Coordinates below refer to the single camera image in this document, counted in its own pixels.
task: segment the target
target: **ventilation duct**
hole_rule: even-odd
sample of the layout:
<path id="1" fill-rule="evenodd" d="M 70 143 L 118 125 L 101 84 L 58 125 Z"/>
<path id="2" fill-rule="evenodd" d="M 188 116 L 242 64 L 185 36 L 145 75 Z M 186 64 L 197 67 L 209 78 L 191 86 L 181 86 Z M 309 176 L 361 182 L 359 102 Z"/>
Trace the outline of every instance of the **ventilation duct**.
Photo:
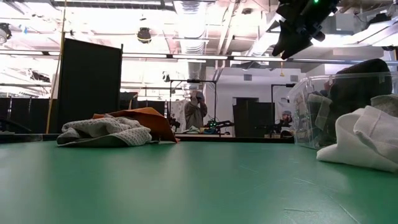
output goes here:
<path id="1" fill-rule="evenodd" d="M 175 10 L 180 18 L 181 27 L 178 32 L 181 52 L 183 54 L 204 54 L 205 42 L 202 38 L 206 32 L 207 2 L 201 1 L 174 1 Z M 188 78 L 200 79 L 201 63 L 188 62 Z"/>

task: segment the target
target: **green table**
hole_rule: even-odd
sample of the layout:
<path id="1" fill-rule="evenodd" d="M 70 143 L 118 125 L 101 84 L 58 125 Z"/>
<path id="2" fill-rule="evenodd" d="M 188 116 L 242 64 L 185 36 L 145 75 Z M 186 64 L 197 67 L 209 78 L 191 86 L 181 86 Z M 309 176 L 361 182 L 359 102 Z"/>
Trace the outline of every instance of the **green table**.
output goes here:
<path id="1" fill-rule="evenodd" d="M 0 145 L 0 223 L 397 223 L 398 177 L 290 144 Z"/>

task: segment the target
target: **ceiling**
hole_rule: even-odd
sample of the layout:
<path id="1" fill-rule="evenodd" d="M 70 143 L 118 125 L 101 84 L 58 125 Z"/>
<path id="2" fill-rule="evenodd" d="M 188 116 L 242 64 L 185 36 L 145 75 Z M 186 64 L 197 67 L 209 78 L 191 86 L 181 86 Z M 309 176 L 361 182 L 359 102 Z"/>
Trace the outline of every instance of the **ceiling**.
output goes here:
<path id="1" fill-rule="evenodd" d="M 147 8 L 127 7 L 127 3 L 143 3 Z M 158 9 L 159 1 L 80 1 L 68 0 L 65 27 L 67 38 L 92 42 L 94 44 L 120 47 L 129 53 L 179 54 L 183 21 L 168 10 L 172 0 L 165 0 L 165 8 Z M 258 37 L 264 33 L 269 14 L 277 8 L 276 0 L 219 0 L 209 3 L 205 14 L 205 54 L 231 54 L 251 49 Z M 346 14 L 354 11 L 372 11 L 389 7 L 392 1 L 342 1 L 339 9 Z M 0 50 L 39 50 L 59 51 L 62 32 L 63 1 L 54 0 L 0 0 L 0 22 L 11 25 L 12 38 L 0 45 Z M 137 40 L 140 27 L 149 27 L 152 42 L 142 44 Z M 278 33 L 269 34 L 269 39 L 277 40 Z M 367 47 L 373 52 L 382 52 L 380 47 Z M 368 59 L 369 54 L 358 53 L 358 48 L 344 49 L 340 54 L 335 47 L 310 47 L 295 57 L 307 58 L 356 58 Z M 52 79 L 57 69 L 56 57 L 21 57 L 0 55 L 0 74 L 7 75 L 10 83 L 41 83 L 29 78 L 28 70 L 42 73 Z M 270 63 L 278 68 L 280 63 Z M 284 63 L 283 67 L 303 68 L 304 64 Z M 226 70 L 221 76 L 231 73 Z M 187 78 L 187 62 L 151 62 L 146 60 L 123 62 L 122 86 L 168 86 L 163 82 L 163 73 L 171 78 Z"/>

